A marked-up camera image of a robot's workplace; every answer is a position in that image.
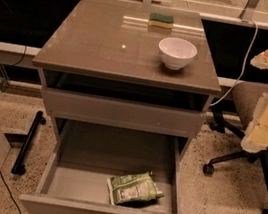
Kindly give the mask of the green jalapeno chip bag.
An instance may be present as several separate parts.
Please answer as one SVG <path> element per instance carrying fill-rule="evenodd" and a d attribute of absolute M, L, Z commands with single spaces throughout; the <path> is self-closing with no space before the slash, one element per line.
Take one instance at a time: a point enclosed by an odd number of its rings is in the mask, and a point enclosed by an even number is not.
<path fill-rule="evenodd" d="M 165 194 L 159 190 L 151 176 L 151 172 L 146 172 L 108 178 L 110 203 L 120 205 L 127 202 L 150 202 L 163 198 Z"/>

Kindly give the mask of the white ceramic bowl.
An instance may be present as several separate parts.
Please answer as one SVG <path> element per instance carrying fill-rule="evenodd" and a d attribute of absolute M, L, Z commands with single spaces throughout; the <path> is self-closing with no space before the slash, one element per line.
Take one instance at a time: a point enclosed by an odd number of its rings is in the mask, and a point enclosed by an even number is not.
<path fill-rule="evenodd" d="M 197 48 L 185 39 L 166 37 L 158 43 L 159 56 L 168 69 L 186 67 L 197 55 Z"/>

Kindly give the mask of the open grey middle drawer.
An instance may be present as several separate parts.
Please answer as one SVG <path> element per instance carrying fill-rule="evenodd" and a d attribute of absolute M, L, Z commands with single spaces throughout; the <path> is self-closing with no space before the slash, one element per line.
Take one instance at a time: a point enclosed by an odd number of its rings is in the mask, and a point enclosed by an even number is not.
<path fill-rule="evenodd" d="M 69 120 L 36 192 L 19 197 L 33 214 L 181 214 L 178 178 L 185 137 Z M 164 196 L 113 205 L 107 180 L 150 172 Z"/>

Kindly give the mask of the closed grey top drawer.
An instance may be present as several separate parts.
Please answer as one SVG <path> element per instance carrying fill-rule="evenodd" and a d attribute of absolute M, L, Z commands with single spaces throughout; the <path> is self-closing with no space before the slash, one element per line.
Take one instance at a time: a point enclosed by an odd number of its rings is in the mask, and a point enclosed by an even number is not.
<path fill-rule="evenodd" d="M 202 128 L 205 113 L 175 110 L 125 100 L 82 95 L 42 87 L 48 115 L 97 124 L 194 138 Z"/>

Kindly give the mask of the green yellow sponge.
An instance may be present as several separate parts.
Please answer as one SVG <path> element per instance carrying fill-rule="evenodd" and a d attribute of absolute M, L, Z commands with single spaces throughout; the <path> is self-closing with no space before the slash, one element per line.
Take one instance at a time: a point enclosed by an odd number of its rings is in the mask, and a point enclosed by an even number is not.
<path fill-rule="evenodd" d="M 158 12 L 150 13 L 149 22 L 150 26 L 163 27 L 163 28 L 173 28 L 174 19 L 173 16 L 158 14 Z"/>

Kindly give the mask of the grey office chair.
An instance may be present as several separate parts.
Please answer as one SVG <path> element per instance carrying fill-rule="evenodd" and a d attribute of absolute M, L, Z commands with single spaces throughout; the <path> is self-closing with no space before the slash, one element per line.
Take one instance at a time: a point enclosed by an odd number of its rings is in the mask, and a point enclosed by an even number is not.
<path fill-rule="evenodd" d="M 254 82 L 240 82 L 237 84 L 231 92 L 232 101 L 234 103 L 237 114 L 239 115 L 244 131 L 238 129 L 227 122 L 223 117 L 223 106 L 215 105 L 211 108 L 213 112 L 214 121 L 209 123 L 213 131 L 219 133 L 225 133 L 225 129 L 229 129 L 233 134 L 237 135 L 240 139 L 243 139 L 246 135 L 246 130 L 255 117 L 253 113 L 256 110 L 258 103 L 266 103 L 268 97 L 268 85 Z M 259 152 L 249 152 L 245 149 L 241 149 L 238 152 L 227 154 L 224 156 L 215 157 L 210 159 L 203 167 L 203 173 L 206 176 L 214 174 L 214 164 L 223 163 L 226 161 L 236 160 L 238 158 L 245 158 L 249 163 L 260 160 L 261 168 L 264 174 L 265 185 L 268 190 L 268 148 L 260 150 Z M 268 214 L 268 209 L 263 209 L 262 214 Z"/>

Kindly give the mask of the black metal bar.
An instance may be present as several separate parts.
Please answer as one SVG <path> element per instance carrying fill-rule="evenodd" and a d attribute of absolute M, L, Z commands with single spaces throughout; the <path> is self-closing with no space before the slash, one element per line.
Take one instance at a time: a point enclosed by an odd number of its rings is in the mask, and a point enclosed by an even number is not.
<path fill-rule="evenodd" d="M 16 158 L 15 164 L 12 168 L 12 174 L 22 175 L 26 172 L 24 159 L 26 157 L 26 153 L 28 152 L 28 148 L 30 147 L 31 141 L 36 134 L 36 130 L 39 125 L 44 125 L 46 123 L 46 119 L 43 117 L 44 114 L 41 110 L 37 112 L 35 115 L 34 121 L 32 122 L 31 128 L 29 128 L 29 132 L 26 135 L 23 146 L 21 146 L 21 150 Z"/>

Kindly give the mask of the grey drawer cabinet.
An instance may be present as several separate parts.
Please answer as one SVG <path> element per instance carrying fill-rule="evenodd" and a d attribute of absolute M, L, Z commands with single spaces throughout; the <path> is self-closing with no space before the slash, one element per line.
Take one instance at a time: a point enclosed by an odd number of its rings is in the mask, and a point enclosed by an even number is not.
<path fill-rule="evenodd" d="M 155 12 L 173 16 L 173 28 L 150 26 L 150 13 Z M 158 43 L 166 37 L 195 45 L 197 55 L 190 64 L 172 70 L 162 63 Z M 33 63 L 42 87 L 206 114 L 220 91 L 208 46 L 201 17 L 194 12 L 120 0 L 81 0 Z M 56 137 L 72 120 L 50 118 Z"/>

